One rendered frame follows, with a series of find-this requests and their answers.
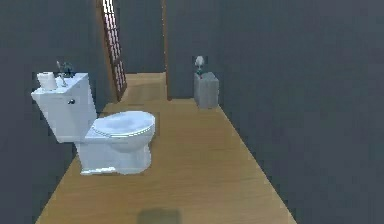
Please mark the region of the white toilet paper roll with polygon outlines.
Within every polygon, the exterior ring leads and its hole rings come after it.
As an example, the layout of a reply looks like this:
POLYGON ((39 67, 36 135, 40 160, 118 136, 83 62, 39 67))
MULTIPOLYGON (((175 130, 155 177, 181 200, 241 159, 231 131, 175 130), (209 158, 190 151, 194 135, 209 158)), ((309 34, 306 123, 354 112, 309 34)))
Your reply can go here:
POLYGON ((37 79, 40 83, 41 88, 46 91, 51 91, 58 88, 53 72, 38 73, 37 79))

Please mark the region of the brown lattice room door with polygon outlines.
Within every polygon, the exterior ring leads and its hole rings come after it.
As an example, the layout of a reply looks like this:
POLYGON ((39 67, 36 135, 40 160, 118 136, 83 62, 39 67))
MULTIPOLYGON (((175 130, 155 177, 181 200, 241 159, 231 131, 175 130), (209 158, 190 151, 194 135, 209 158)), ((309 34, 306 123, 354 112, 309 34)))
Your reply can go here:
POLYGON ((127 81, 119 39, 120 28, 118 26, 113 0, 96 0, 96 8, 102 31, 111 98, 113 102, 119 102, 127 88, 127 81))

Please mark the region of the grey square bin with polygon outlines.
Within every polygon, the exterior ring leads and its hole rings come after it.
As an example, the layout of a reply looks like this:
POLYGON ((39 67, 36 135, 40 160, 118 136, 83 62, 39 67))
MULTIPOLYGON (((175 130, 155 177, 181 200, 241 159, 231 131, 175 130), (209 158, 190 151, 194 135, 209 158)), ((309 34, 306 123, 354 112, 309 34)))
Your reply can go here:
POLYGON ((212 72, 194 74, 194 99, 200 109, 218 106, 219 79, 212 72))

